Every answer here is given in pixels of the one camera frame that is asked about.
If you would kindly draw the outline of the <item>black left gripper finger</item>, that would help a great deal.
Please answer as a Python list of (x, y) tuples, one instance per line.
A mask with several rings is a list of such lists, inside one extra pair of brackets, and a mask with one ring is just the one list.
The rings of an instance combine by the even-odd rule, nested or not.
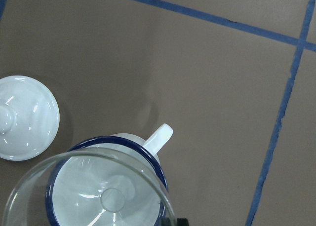
[(185, 218), (162, 218), (160, 221), (161, 226), (189, 226), (188, 219)]

